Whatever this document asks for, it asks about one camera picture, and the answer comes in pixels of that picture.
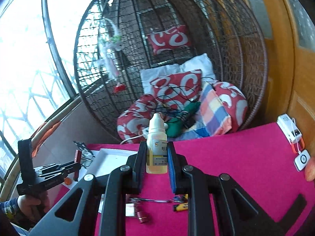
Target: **person's hand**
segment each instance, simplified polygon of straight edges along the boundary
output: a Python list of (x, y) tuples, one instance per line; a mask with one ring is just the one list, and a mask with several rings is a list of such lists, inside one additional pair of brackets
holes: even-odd
[(43, 192), (39, 195), (40, 199), (34, 198), (30, 195), (22, 195), (18, 197), (18, 206), (21, 212), (27, 216), (31, 221), (37, 222), (40, 220), (39, 213), (37, 211), (37, 205), (41, 203), (44, 205), (44, 212), (47, 213), (50, 209), (48, 193)]

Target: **ribbed cap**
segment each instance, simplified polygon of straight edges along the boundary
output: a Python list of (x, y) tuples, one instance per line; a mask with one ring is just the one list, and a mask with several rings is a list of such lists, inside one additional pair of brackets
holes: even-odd
[(149, 133), (151, 132), (165, 133), (164, 121), (159, 113), (155, 113), (149, 122)]

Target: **metal bolt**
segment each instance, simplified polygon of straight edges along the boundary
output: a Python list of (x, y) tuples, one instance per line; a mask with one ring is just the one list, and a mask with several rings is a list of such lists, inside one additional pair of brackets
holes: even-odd
[(221, 174), (220, 177), (224, 181), (229, 181), (230, 180), (230, 175), (229, 174)]
[(194, 169), (194, 167), (191, 166), (191, 165), (185, 165), (185, 166), (184, 166), (184, 170), (185, 170), (185, 171), (192, 171), (193, 169)]
[(84, 176), (85, 181), (91, 181), (93, 178), (94, 178), (94, 176), (92, 174), (87, 174)]
[(130, 170), (130, 167), (129, 167), (128, 165), (122, 165), (122, 166), (120, 167), (120, 170), (121, 170), (121, 171), (128, 171), (128, 170)]

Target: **woven wicker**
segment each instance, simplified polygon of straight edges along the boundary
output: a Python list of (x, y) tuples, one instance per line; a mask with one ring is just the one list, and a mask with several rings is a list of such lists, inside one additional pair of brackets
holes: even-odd
[[(111, 19), (122, 33), (122, 51), (111, 52), (127, 89), (114, 93), (116, 81), (106, 68), (99, 69), (100, 37), (111, 37)], [(176, 25), (186, 25), (192, 47), (164, 51), (154, 56), (146, 35)], [(217, 79), (242, 90), (248, 112), (240, 129), (255, 116), (267, 82), (267, 53), (262, 31), (243, 0), (92, 0), (79, 24), (74, 69), (79, 93), (89, 112), (119, 140), (117, 117), (134, 103), (143, 88), (139, 71), (166, 64), (182, 64), (207, 53)]]

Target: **small plastic bottle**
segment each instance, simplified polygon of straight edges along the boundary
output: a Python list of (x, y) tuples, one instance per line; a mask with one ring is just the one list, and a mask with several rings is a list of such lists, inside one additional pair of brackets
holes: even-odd
[(146, 145), (147, 173), (167, 173), (167, 136), (165, 134), (164, 121), (158, 113), (155, 113), (149, 122), (149, 134)]

